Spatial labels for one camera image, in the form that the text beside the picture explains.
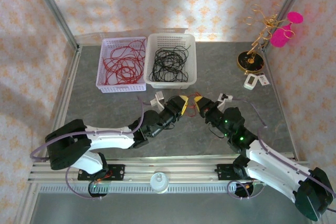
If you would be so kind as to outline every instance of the gray table surface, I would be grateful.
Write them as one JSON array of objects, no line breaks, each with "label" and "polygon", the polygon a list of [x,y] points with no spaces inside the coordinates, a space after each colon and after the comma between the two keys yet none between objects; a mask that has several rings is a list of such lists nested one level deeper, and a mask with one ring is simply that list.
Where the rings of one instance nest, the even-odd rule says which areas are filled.
[{"label": "gray table surface", "polygon": [[[181,94],[198,91],[202,96],[217,100],[219,93],[231,94],[236,98],[252,102],[268,125],[262,134],[263,140],[278,152],[293,152],[285,119],[271,85],[256,85],[253,90],[243,87],[246,79],[237,67],[237,56],[250,49],[249,42],[198,42],[197,82]],[[134,122],[141,112],[137,95],[150,101],[159,91],[147,85],[143,92],[105,93],[96,87],[96,76],[100,46],[83,46],[71,93],[66,123],[83,119],[84,124],[95,127],[117,128]],[[179,94],[179,90],[163,89],[166,99]],[[227,106],[239,107],[245,118],[245,127],[253,133],[262,126],[249,104],[232,102]],[[233,154],[226,143],[213,135],[200,116],[184,116],[175,124],[175,129],[161,132],[150,143],[135,150],[111,148],[101,150],[106,158],[189,156]]]}]

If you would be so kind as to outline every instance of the mounting plate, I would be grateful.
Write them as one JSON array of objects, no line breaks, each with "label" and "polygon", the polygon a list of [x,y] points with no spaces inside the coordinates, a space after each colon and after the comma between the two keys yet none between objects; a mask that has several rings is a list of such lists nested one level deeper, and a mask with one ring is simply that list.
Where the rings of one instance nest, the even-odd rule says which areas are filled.
[{"label": "mounting plate", "polygon": [[[112,176],[105,178],[104,181],[122,181],[125,174],[125,165],[113,165],[109,164],[109,171],[112,172]],[[78,178],[79,181],[92,181],[93,175],[88,174],[84,170],[79,170]]]},{"label": "mounting plate", "polygon": [[218,175],[218,180],[239,180],[242,179],[233,169],[233,164],[218,164],[215,172]]}]

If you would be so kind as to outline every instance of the pink object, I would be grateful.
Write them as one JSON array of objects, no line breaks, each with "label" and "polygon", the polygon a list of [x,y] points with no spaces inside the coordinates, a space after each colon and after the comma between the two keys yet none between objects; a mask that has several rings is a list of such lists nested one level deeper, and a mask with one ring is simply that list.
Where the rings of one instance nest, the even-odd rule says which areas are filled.
[{"label": "pink object", "polygon": [[293,33],[291,31],[291,25],[293,23],[299,24],[303,22],[303,16],[296,12],[290,12],[287,14],[287,18],[290,21],[290,23],[286,26],[283,26],[279,29],[277,29],[273,35],[272,38],[269,40],[271,44],[275,47],[283,47],[293,36]]},{"label": "pink object", "polygon": [[297,12],[290,12],[287,14],[287,19],[294,24],[299,24],[303,22],[303,16]]}]

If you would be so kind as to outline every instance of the gold wire sculpture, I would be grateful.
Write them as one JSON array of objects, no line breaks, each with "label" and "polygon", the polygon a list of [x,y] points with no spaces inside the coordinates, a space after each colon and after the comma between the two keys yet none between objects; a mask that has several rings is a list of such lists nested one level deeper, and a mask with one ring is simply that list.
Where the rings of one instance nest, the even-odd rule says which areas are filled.
[{"label": "gold wire sculpture", "polygon": [[[263,23],[265,25],[265,27],[259,33],[258,38],[252,43],[251,50],[249,52],[247,52],[248,55],[252,53],[251,58],[248,60],[249,62],[251,61],[250,63],[254,62],[254,57],[255,57],[255,54],[256,54],[255,48],[260,43],[260,40],[263,39],[263,42],[265,42],[266,40],[271,39],[272,38],[272,33],[271,33],[272,29],[280,28],[279,25],[283,21],[286,20],[286,19],[277,20],[278,13],[275,10],[275,6],[272,6],[273,14],[271,16],[267,17],[267,16],[265,16],[264,12],[261,10],[261,7],[259,5],[253,4],[253,5],[251,5],[251,10],[256,14],[255,15],[256,17],[259,16],[258,14],[261,14],[262,19],[256,19],[256,18],[253,18],[253,17],[246,17],[243,21],[245,24],[247,24],[249,26],[255,24],[256,22]],[[287,36],[286,32],[291,33],[292,36]],[[294,35],[295,35],[295,33],[292,30],[285,30],[284,29],[284,36],[286,38],[291,39],[291,38],[293,38]]]}]

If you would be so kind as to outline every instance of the white label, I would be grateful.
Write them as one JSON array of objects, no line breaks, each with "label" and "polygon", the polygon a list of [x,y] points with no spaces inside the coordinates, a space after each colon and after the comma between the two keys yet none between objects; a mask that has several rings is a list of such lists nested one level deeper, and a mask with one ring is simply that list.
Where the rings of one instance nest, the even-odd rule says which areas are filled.
[{"label": "white label", "polygon": [[267,78],[264,74],[259,75],[258,79],[259,79],[261,85],[263,85],[263,86],[269,85],[269,81],[267,80]]}]

